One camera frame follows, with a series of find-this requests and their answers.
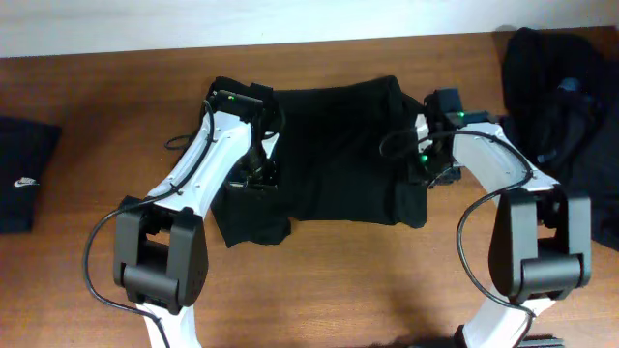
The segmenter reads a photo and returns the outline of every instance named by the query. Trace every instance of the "black cloth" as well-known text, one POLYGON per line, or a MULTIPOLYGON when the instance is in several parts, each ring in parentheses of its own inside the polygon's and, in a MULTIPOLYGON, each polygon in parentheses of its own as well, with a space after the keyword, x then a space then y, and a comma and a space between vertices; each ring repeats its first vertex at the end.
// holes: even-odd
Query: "black cloth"
POLYGON ((593 239, 619 250, 619 65, 567 34, 510 39, 507 136, 540 169, 592 199, 593 239))
MULTIPOLYGON (((214 89, 248 91, 225 77, 216 79, 214 89)), ((415 228, 426 223, 426 188, 408 184, 408 163, 378 153, 389 131, 411 128, 423 112, 395 77, 280 91, 275 99, 286 114, 273 154, 279 189, 259 196, 221 187, 211 208, 228 247, 243 241, 278 244, 290 234, 288 218, 403 222, 415 228)))
POLYGON ((58 127, 0 116, 0 233, 32 229, 41 174, 58 127))

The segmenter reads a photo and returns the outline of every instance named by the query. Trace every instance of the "dark garment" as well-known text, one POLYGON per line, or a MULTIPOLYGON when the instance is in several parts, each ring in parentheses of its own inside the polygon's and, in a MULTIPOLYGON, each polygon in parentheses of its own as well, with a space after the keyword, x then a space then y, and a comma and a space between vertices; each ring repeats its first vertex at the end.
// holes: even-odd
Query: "dark garment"
POLYGON ((60 128, 0 117, 0 233, 32 229, 33 205, 60 128))
POLYGON ((619 250, 619 69, 590 43, 523 28, 510 39, 506 134, 565 188, 592 199, 593 239, 619 250))
MULTIPOLYGON (((223 77, 213 89, 248 91, 223 77)), ((411 128, 423 112, 394 77, 281 91, 275 99, 286 114, 273 154, 279 189, 258 196, 221 187, 211 208, 229 247, 243 241, 278 244, 290 234, 288 218, 403 222, 415 228, 426 223, 426 188, 408 184, 405 161, 378 153, 389 131, 411 128)))

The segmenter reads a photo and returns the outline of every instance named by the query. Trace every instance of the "wooden surface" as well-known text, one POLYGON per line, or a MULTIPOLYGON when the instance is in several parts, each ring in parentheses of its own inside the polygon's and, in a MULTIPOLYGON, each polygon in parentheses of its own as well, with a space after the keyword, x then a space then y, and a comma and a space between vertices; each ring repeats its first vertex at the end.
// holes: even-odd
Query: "wooden surface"
MULTIPOLYGON (((616 56, 614 30, 579 33, 616 56)), ((144 195, 169 172, 178 154, 162 144, 193 130, 215 76, 297 89, 394 74, 417 99, 456 86, 467 108, 501 113, 500 41, 476 34, 0 61, 0 113, 64 130, 42 179, 34 230, 0 236, 0 346, 148 345, 141 318, 88 294, 80 257, 103 214, 126 194, 144 195)), ((429 192, 423 229, 300 222, 280 246, 226 249, 208 217, 210 273, 195 305, 201 343, 361 347, 452 334, 484 300, 455 248, 457 220, 482 194, 466 173, 456 185, 429 192)), ((486 286, 494 214, 493 206, 482 207, 464 236, 486 286)), ((95 242, 92 278, 122 301, 112 281, 112 232, 107 226, 95 242)), ((593 248, 591 284, 545 313, 533 333, 556 334, 571 347, 619 346, 619 253, 593 248)))

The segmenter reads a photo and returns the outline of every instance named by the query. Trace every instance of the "white logo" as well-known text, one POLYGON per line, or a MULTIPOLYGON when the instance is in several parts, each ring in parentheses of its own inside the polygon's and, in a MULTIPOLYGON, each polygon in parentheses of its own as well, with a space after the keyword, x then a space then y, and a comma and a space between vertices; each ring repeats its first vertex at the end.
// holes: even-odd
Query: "white logo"
POLYGON ((33 185, 38 185, 37 181, 34 180, 34 179, 26 178, 26 177, 23 177, 23 178, 17 180, 13 184, 13 186, 16 187, 16 188, 23 188, 23 187, 26 187, 26 186, 33 186, 33 185))

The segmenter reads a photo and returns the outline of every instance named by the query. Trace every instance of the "swoosh logo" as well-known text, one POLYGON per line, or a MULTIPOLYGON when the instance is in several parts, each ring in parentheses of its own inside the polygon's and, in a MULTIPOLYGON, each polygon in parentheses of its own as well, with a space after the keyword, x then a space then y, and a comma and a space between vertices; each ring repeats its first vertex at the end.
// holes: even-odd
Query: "swoosh logo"
POLYGON ((13 186, 16 188, 23 188, 23 187, 27 187, 27 186, 37 186, 38 183, 36 180, 34 179, 30 179, 30 178, 26 178, 23 177, 19 180, 17 180, 16 182, 13 183, 13 186))

